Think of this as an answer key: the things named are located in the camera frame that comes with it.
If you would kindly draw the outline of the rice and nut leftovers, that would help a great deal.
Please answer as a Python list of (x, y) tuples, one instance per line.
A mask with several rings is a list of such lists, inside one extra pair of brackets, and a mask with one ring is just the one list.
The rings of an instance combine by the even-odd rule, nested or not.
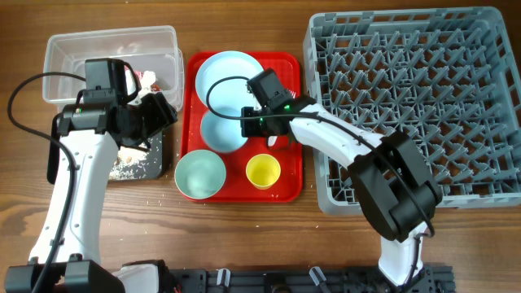
[(157, 178), (163, 171), (163, 136), (158, 133), (148, 142), (147, 152), (122, 146), (109, 175), (110, 181), (134, 181)]

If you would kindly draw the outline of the mint green bowl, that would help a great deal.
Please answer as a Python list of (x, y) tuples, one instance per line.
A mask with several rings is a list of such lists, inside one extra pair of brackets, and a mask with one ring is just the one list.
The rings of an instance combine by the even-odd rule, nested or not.
[(189, 199), (209, 199), (225, 185), (226, 167), (221, 157), (212, 151), (191, 151), (177, 163), (174, 180)]

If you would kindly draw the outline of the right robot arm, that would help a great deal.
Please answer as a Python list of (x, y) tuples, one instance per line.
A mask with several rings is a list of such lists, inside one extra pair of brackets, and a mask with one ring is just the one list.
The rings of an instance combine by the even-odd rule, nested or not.
[(380, 272), (395, 288), (411, 286), (443, 197), (415, 142), (400, 131), (388, 136), (365, 131), (313, 98), (294, 97), (271, 68), (246, 82), (260, 107), (241, 111), (243, 136), (290, 135), (346, 168), (363, 215), (382, 238)]

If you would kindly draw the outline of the light blue small bowl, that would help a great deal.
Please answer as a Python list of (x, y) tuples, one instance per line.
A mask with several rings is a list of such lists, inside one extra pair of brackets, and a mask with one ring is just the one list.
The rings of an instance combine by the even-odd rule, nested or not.
[(222, 118), (211, 111), (203, 115), (200, 135), (211, 150), (220, 153), (237, 151), (247, 142), (247, 138), (242, 135), (239, 120)]

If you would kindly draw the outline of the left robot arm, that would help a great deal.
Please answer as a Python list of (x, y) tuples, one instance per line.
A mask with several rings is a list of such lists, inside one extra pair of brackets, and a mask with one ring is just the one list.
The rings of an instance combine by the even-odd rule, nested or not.
[(104, 269), (99, 229), (110, 172), (121, 147), (149, 151), (149, 138), (177, 121), (177, 112), (161, 93), (142, 97), (131, 65), (121, 59), (85, 61), (85, 88), (55, 116), (50, 134), (11, 123), (48, 140), (48, 180), (54, 186), (43, 229), (26, 265), (7, 270), (7, 292), (173, 292), (175, 277), (163, 260)]

